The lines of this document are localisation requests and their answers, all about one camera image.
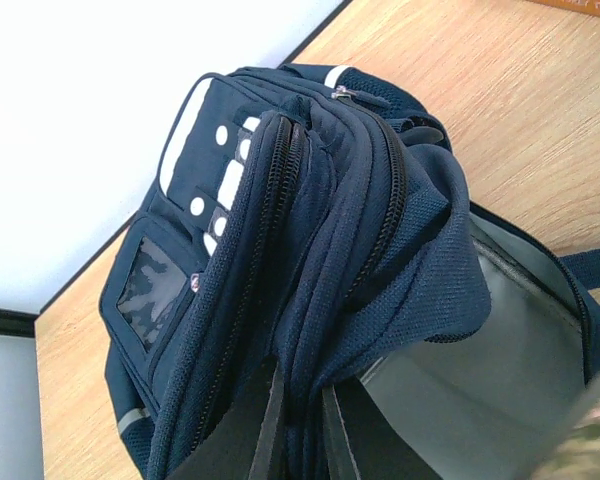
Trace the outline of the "navy blue student backpack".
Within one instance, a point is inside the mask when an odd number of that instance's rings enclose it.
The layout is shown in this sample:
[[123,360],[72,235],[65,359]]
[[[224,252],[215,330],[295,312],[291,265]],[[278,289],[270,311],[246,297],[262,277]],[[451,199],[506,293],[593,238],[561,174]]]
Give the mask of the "navy blue student backpack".
[[322,390],[362,385],[428,479],[517,479],[600,372],[600,249],[559,257],[471,201],[443,125],[348,66],[201,77],[100,298],[105,378],[170,479],[254,371],[284,477],[332,479]]

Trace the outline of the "orange Treehouse book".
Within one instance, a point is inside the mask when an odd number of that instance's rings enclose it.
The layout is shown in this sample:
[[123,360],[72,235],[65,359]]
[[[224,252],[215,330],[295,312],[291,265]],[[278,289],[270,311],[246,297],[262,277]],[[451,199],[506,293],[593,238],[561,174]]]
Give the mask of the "orange Treehouse book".
[[600,0],[532,0],[534,3],[600,17]]

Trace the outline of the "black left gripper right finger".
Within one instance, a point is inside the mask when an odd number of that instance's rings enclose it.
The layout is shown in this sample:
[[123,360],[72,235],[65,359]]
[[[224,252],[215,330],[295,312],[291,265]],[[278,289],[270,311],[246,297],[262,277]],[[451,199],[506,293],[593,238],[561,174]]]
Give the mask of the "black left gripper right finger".
[[430,466],[391,427],[362,385],[323,389],[322,413],[332,479],[430,477]]

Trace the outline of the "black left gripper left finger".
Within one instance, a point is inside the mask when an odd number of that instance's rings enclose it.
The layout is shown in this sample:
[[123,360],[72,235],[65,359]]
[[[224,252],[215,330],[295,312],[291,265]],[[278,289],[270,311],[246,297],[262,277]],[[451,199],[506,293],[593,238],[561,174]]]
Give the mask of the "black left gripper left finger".
[[282,479],[284,381],[265,360],[209,437],[169,475],[172,480]]

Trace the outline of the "pink Taming of Shrew book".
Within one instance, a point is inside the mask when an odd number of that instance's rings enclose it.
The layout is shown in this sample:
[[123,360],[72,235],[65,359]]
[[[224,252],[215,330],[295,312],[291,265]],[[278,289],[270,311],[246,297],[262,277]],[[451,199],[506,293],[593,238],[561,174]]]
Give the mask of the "pink Taming of Shrew book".
[[517,479],[600,479],[600,372]]

